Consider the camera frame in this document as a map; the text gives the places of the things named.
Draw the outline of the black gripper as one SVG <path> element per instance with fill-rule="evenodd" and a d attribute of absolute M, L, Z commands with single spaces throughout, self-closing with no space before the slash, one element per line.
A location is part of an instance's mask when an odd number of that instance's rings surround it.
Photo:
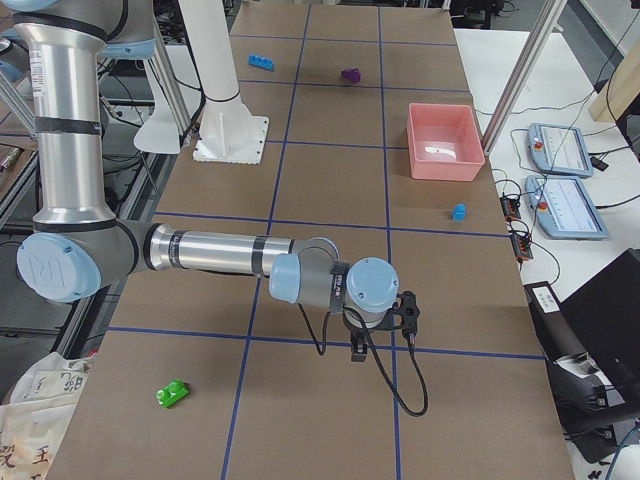
<path fill-rule="evenodd" d="M 367 346 L 373 346 L 374 332 L 392 332 L 400 329 L 395 321 L 392 309 L 368 318 L 357 309 L 344 309 L 343 321 L 350 331 L 351 361 L 364 362 L 367 358 Z"/>

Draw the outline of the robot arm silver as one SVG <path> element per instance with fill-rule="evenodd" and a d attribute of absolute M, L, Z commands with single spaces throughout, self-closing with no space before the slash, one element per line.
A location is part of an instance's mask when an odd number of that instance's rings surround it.
<path fill-rule="evenodd" d="M 344 262 L 322 237 L 197 232 L 117 218 L 104 194 L 97 58 L 151 57 L 152 3 L 13 1 L 10 9 L 29 51 L 42 182 L 34 231 L 17 253 L 31 289 L 72 302 L 145 270 L 255 276 L 268 280 L 275 299 L 341 315 L 356 361 L 375 354 L 376 330 L 413 336 L 415 305 L 399 294 L 385 260 Z"/>

